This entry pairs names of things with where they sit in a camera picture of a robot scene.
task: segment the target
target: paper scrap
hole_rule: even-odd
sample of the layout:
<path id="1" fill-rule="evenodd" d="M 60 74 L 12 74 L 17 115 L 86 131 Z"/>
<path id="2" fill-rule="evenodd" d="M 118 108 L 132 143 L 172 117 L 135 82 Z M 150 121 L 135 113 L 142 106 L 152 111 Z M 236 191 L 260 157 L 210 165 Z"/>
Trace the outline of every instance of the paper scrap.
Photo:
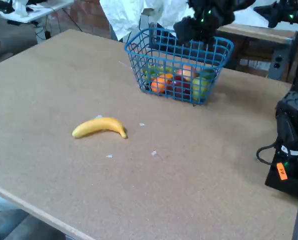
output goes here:
<path id="1" fill-rule="evenodd" d="M 123 63 L 123 62 L 120 62 L 120 61 L 119 61 L 119 63 L 121 63 L 121 64 L 124 65 L 125 67 L 128 67 L 128 68 L 131 68 L 131 69 L 132 69 L 132 67 L 128 66 L 127 64 L 125 64 L 125 63 Z"/>

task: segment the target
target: green apple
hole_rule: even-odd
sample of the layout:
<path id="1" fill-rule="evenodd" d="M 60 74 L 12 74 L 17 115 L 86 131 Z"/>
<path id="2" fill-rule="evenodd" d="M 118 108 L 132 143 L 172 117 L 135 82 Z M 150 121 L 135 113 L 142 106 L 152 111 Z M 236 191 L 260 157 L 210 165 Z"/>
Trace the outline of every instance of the green apple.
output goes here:
<path id="1" fill-rule="evenodd" d="M 200 72 L 200 76 L 206 80 L 212 80 L 216 75 L 217 73 L 213 69 L 204 69 Z"/>
<path id="2" fill-rule="evenodd" d="M 192 99 L 194 101 L 199 101 L 200 98 L 203 98 L 207 93 L 210 80 L 204 77 L 196 77 L 192 80 Z"/>

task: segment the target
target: blue wire basket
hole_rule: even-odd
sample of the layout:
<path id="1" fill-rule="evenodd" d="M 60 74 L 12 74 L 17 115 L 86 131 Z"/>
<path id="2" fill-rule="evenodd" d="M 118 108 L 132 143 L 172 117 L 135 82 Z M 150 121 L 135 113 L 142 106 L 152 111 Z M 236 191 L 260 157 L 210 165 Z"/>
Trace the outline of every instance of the blue wire basket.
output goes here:
<path id="1" fill-rule="evenodd" d="M 178 44 L 175 33 L 147 28 L 128 41 L 125 50 L 143 92 L 195 104 L 208 99 L 234 44 L 214 37 L 212 43 Z"/>

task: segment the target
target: banana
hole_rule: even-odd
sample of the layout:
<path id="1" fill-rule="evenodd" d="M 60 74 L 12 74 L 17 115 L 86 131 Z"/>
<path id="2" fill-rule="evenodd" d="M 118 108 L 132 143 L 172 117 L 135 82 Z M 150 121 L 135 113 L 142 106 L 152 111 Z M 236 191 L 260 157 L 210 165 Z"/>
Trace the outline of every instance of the banana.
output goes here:
<path id="1" fill-rule="evenodd" d="M 127 138 L 127 134 L 124 131 L 122 122 L 113 117 L 101 117 L 86 121 L 77 126 L 75 130 L 73 130 L 72 136 L 77 139 L 100 130 L 115 131 L 119 133 L 124 139 Z"/>

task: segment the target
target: orange label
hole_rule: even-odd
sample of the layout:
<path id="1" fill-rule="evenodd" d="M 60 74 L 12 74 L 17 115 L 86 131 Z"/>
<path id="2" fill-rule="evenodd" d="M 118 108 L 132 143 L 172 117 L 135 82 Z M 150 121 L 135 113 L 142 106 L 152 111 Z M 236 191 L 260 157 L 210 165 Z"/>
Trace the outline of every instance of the orange label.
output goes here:
<path id="1" fill-rule="evenodd" d="M 277 163 L 277 168 L 278 168 L 278 171 L 279 171 L 280 179 L 281 180 L 288 179 L 287 172 L 285 171 L 283 163 L 281 163 L 281 162 Z"/>

